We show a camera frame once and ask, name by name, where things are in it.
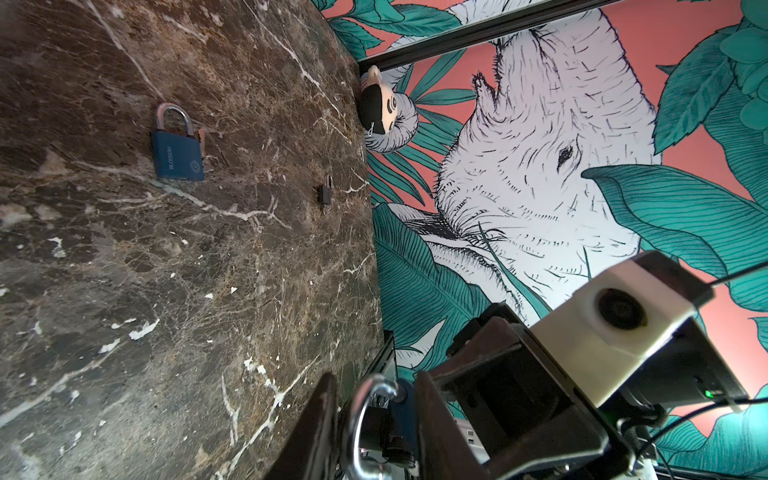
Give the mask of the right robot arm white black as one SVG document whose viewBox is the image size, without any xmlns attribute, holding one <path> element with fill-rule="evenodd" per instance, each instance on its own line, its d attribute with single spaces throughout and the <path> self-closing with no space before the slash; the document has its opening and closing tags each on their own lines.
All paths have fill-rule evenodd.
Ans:
<svg viewBox="0 0 768 480">
<path fill-rule="evenodd" d="M 425 479 L 618 479 L 654 456 L 650 431 L 671 409 L 750 402 L 693 320 L 593 399 L 503 303 L 473 318 L 415 390 Z"/>
</svg>

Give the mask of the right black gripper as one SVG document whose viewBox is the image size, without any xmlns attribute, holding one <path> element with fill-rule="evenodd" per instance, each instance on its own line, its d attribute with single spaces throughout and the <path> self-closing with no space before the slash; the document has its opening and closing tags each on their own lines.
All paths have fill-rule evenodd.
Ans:
<svg viewBox="0 0 768 480">
<path fill-rule="evenodd" d="M 504 303 L 415 377 L 424 479 L 615 479 L 632 446 Z"/>
</svg>

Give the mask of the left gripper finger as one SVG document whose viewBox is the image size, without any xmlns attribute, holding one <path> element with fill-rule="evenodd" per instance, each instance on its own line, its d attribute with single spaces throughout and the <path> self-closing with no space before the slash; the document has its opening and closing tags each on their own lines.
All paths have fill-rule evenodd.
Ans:
<svg viewBox="0 0 768 480">
<path fill-rule="evenodd" d="M 332 479 L 336 464 L 338 382 L 324 373 L 266 480 Z"/>
</svg>

